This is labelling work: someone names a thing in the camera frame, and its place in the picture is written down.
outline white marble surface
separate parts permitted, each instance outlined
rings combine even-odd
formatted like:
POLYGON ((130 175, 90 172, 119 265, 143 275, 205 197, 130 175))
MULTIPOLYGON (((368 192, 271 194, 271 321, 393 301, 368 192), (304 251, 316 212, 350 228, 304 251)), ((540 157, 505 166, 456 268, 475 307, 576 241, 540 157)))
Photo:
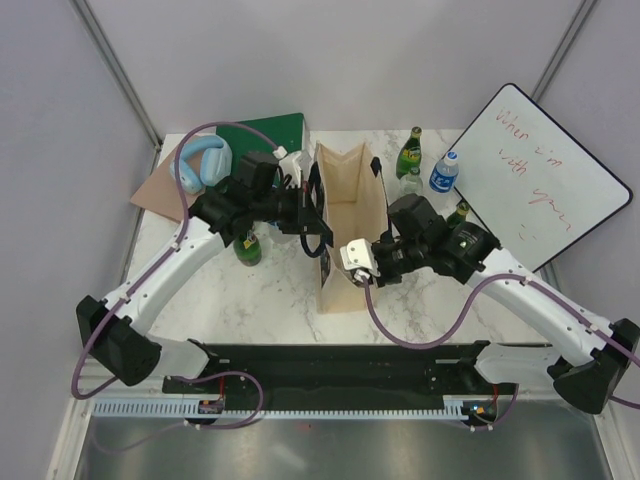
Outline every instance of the white marble surface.
MULTIPOLYGON (((425 131, 422 136, 422 177, 428 178, 439 158, 458 137, 459 130, 425 131)), ((311 147, 321 141, 347 151, 365 141, 383 161, 390 201, 398 196, 395 158, 408 131, 311 132, 311 147)), ((161 161, 182 135, 168 135, 161 161)), ((454 208, 452 196, 445 213, 454 208)), ((176 224, 145 212, 133 255, 135 274, 173 234, 176 224)), ((320 315, 316 311, 314 260, 306 257, 297 239, 274 244, 266 227, 258 228, 263 260, 245 267, 233 249, 209 261, 178 291, 159 315, 152 333, 207 343, 255 344, 372 344, 388 343, 366 311, 320 315)), ((396 335, 412 342, 433 340, 455 321, 470 289, 441 278, 429 269, 404 276, 401 285, 382 289, 377 312, 396 335)), ((493 300, 480 296, 452 343, 475 340, 541 342, 542 337, 493 300)))

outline light blue headphones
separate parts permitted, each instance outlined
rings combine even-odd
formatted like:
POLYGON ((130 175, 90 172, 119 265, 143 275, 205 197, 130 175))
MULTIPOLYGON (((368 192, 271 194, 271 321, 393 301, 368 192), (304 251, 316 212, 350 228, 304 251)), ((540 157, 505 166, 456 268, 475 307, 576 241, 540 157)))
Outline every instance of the light blue headphones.
MULTIPOLYGON (((180 183, 184 191, 195 195, 204 186, 213 187, 224 177, 231 174, 231 147, 217 135, 207 135, 187 143, 180 153, 180 183), (196 153, 202 152, 200 176, 187 163, 196 153)), ((171 177, 175 180, 175 159, 169 165, 171 177)))

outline water bottle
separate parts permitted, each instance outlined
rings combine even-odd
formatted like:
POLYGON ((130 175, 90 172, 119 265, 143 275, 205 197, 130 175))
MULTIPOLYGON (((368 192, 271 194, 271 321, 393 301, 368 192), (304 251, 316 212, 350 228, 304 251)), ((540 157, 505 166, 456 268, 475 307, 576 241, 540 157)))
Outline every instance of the water bottle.
POLYGON ((458 155, 455 152, 448 152, 433 167, 433 172, 429 177, 429 186, 438 193, 450 192, 459 171, 458 155))
POLYGON ((401 195, 415 193, 422 195, 422 179, 420 178, 420 168, 411 167, 409 173, 400 179, 401 195))

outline gray floor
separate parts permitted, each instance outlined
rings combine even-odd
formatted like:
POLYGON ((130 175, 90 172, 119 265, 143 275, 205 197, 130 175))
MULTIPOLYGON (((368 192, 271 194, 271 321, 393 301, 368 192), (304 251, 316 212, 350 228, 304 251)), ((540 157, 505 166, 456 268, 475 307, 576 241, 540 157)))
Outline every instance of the gray floor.
MULTIPOLYGON (((94 419, 105 447, 176 420, 94 419)), ((590 416, 518 402, 493 432, 419 421, 268 420, 236 431, 180 428, 119 455, 85 445, 77 479, 544 479, 612 478, 590 416)))

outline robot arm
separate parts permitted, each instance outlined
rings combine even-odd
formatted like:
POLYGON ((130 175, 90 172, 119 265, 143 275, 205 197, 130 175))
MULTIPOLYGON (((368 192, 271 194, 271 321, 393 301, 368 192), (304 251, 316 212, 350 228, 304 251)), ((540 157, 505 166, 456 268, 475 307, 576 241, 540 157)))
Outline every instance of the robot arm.
POLYGON ((553 385, 575 407, 588 413, 602 410, 629 361, 592 330, 600 330, 633 351, 640 338, 635 324, 627 319, 612 324, 572 302, 535 277, 479 226, 464 222, 450 230, 424 197, 400 198, 389 207, 389 217, 400 234, 398 239, 373 245, 359 239, 341 249, 345 269, 353 272, 356 281, 372 278, 384 286, 400 282, 404 273, 431 267, 470 287, 482 284, 484 293, 518 315, 551 346, 488 344, 475 359, 478 373, 494 384, 553 385), (524 280, 490 281, 500 274, 524 280), (591 328, 578 323, 545 291, 580 312, 591 328))
POLYGON ((302 171, 291 154, 280 164, 269 154, 252 153, 240 160, 237 171, 198 197, 189 209, 182 242, 182 225, 138 276, 103 299, 85 297, 76 308, 83 342, 116 303, 125 301, 100 334, 91 354, 126 385, 136 385, 152 372, 197 377, 208 356, 193 341, 175 341, 150 334, 153 323, 173 295, 207 261, 245 234, 255 221, 278 222, 286 234, 322 235, 332 244, 331 230, 318 215, 302 171), (273 187, 280 172, 280 186, 273 187), (149 266, 169 257, 149 275, 149 266), (145 282, 130 296, 140 277, 145 282))

